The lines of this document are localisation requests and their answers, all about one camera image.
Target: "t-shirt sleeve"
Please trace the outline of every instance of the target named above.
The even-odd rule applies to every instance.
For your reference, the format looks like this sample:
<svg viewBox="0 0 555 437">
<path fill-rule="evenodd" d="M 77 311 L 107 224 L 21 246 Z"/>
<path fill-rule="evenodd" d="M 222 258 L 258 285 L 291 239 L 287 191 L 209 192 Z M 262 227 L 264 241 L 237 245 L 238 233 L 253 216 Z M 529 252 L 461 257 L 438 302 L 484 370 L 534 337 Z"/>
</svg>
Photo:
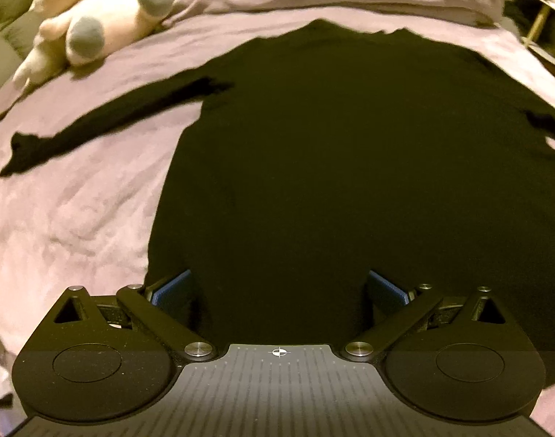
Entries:
<svg viewBox="0 0 555 437">
<path fill-rule="evenodd" d="M 11 139 L 11 159 L 1 170 L 0 177 L 26 172 L 98 136 L 168 107 L 229 88 L 226 81 L 232 79 L 230 69 L 239 66 L 239 60 L 248 58 L 262 43 L 261 38 L 252 39 L 201 67 L 138 87 L 91 110 L 52 137 L 15 133 Z"/>
</svg>

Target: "round black pad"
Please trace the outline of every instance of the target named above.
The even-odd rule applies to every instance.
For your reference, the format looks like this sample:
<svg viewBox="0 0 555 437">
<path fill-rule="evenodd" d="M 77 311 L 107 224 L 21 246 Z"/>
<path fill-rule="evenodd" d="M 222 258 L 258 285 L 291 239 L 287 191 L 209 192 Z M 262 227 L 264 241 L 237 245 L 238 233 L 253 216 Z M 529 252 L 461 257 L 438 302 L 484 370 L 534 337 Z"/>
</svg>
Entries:
<svg viewBox="0 0 555 437">
<path fill-rule="evenodd" d="M 457 343 L 440 350 L 437 367 L 450 378 L 481 383 L 496 378 L 504 370 L 504 360 L 494 350 L 472 343 Z"/>
<path fill-rule="evenodd" d="M 117 350 L 99 343 L 86 343 L 59 353 L 53 368 L 73 383 L 93 383 L 113 375 L 121 364 Z"/>
<path fill-rule="evenodd" d="M 13 366 L 21 401 L 52 419 L 97 422 L 158 397 L 174 376 L 166 350 L 138 332 L 107 328 L 76 335 L 63 349 L 25 347 Z"/>
<path fill-rule="evenodd" d="M 521 412 L 544 384 L 538 353 L 499 350 L 502 338 L 483 325 L 459 328 L 462 343 L 450 327 L 404 338 L 387 355 L 387 378 L 418 409 L 445 419 L 488 422 Z"/>
</svg>

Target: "metal screw cap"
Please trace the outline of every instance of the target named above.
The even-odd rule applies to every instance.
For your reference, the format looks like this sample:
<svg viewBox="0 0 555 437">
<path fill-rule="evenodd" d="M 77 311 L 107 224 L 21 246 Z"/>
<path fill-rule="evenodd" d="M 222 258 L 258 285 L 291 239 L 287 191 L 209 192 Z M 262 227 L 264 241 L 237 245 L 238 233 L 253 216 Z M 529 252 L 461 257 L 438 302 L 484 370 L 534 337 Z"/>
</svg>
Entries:
<svg viewBox="0 0 555 437">
<path fill-rule="evenodd" d="M 370 355 L 374 350 L 373 346 L 366 341 L 353 341 L 345 346 L 345 350 L 349 355 L 354 357 L 366 357 Z"/>
<path fill-rule="evenodd" d="M 192 357 L 205 357 L 213 351 L 213 347 L 203 341 L 195 341 L 184 347 L 184 352 Z"/>
</svg>

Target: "bed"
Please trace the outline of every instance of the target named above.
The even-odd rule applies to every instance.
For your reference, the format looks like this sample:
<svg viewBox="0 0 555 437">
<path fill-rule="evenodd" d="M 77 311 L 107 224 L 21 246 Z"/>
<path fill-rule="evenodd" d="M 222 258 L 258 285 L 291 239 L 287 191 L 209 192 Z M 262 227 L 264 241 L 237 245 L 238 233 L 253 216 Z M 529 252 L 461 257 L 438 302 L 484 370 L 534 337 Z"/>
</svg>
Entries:
<svg viewBox="0 0 555 437">
<path fill-rule="evenodd" d="M 134 88 L 201 66 L 253 38 L 282 35 L 317 19 L 367 33 L 407 28 L 472 49 L 555 108 L 555 78 L 497 24 L 503 3 L 176 0 L 163 31 L 103 64 L 67 71 L 28 95 L 10 83 L 3 86 L 0 171 L 16 131 L 51 136 Z M 183 130 L 199 118 L 200 107 L 198 101 L 175 106 L 25 173 L 0 178 L 0 338 L 11 356 L 68 286 L 111 295 L 143 283 L 148 239 L 172 154 Z M 547 143 L 555 150 L 552 138 Z M 555 435 L 555 386 L 543 392 L 533 418 Z M 1 434 L 17 424 L 16 417 L 5 419 L 0 419 Z"/>
</svg>

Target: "triangular cutout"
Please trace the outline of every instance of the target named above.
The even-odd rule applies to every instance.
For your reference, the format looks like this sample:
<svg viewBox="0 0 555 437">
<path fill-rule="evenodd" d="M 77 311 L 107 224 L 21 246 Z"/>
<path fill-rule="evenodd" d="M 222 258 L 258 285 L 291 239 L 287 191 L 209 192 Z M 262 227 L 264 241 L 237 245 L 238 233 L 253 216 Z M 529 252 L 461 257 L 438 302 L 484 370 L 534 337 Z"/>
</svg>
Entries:
<svg viewBox="0 0 555 437">
<path fill-rule="evenodd" d="M 78 303 L 75 303 L 77 299 L 73 297 L 69 298 L 61 312 L 57 314 L 55 318 L 55 323 L 68 323 L 68 322 L 78 322 L 83 320 L 79 311 L 81 311 L 81 307 Z"/>
<path fill-rule="evenodd" d="M 498 311 L 498 308 L 492 299 L 487 299 L 484 308 L 478 317 L 478 322 L 488 323 L 506 323 L 506 320 Z"/>
</svg>

